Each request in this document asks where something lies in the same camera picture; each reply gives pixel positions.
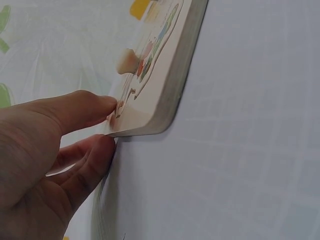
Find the cartoon illustration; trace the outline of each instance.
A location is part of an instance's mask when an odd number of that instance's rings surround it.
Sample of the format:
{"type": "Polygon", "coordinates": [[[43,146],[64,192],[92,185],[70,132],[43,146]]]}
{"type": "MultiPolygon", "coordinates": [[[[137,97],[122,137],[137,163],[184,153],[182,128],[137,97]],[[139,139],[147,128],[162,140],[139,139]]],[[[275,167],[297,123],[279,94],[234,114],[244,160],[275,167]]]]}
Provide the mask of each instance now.
{"type": "MultiPolygon", "coordinates": [[[[10,6],[5,5],[0,12],[0,34],[5,30],[10,18],[10,6]]],[[[0,51],[4,54],[9,50],[9,45],[0,37],[0,51]]]]}
{"type": "Polygon", "coordinates": [[[0,83],[0,109],[14,105],[14,98],[9,87],[0,83]]]}
{"type": "Polygon", "coordinates": [[[176,26],[183,2],[183,0],[180,0],[179,3],[177,3],[171,11],[168,12],[168,15],[165,16],[162,25],[160,25],[157,30],[158,34],[154,37],[152,37],[152,35],[155,34],[155,30],[153,30],[151,37],[146,41],[141,55],[127,56],[127,59],[130,60],[138,59],[137,64],[133,63],[134,66],[137,65],[137,68],[134,74],[133,72],[130,73],[129,71],[124,71],[128,75],[126,76],[126,80],[122,88],[123,92],[115,111],[116,118],[119,118],[122,115],[130,96],[133,95],[133,100],[136,100],[148,83],[158,57],[176,26]]]}

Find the skin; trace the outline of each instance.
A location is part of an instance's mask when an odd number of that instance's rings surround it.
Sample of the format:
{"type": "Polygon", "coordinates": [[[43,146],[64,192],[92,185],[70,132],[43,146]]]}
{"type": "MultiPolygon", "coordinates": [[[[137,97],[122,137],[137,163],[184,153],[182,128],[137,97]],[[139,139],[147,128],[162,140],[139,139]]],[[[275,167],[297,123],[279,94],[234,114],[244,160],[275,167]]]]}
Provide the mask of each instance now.
{"type": "Polygon", "coordinates": [[[61,138],[102,123],[116,105],[81,90],[0,109],[0,239],[63,239],[107,173],[115,142],[94,135],[60,149],[61,138]]]}

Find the white surface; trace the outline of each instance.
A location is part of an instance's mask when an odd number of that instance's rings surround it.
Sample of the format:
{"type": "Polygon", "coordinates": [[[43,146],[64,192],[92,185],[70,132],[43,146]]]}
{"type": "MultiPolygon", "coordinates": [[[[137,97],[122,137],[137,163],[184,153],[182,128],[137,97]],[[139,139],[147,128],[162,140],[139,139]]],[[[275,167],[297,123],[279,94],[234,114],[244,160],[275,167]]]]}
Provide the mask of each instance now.
{"type": "Polygon", "coordinates": [[[319,13],[210,0],[174,124],[120,141],[93,239],[320,239],[319,13]]]}

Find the yellow tab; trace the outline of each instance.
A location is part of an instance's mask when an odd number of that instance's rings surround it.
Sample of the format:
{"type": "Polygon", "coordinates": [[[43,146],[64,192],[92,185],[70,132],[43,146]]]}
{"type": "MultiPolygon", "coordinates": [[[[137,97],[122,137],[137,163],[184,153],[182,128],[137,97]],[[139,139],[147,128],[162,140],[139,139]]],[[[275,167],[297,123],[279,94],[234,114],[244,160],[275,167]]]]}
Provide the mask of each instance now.
{"type": "Polygon", "coordinates": [[[149,3],[150,0],[135,0],[130,8],[130,14],[138,20],[141,20],[149,3]]]}

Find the board book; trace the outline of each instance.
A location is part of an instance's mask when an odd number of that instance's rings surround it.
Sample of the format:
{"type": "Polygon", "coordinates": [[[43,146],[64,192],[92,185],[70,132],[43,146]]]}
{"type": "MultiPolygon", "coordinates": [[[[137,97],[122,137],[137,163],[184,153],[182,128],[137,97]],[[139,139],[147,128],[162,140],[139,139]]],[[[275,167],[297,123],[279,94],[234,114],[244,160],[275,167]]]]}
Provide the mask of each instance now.
{"type": "Polygon", "coordinates": [[[158,134],[176,114],[208,0],[154,0],[116,66],[113,137],[158,134]]]}

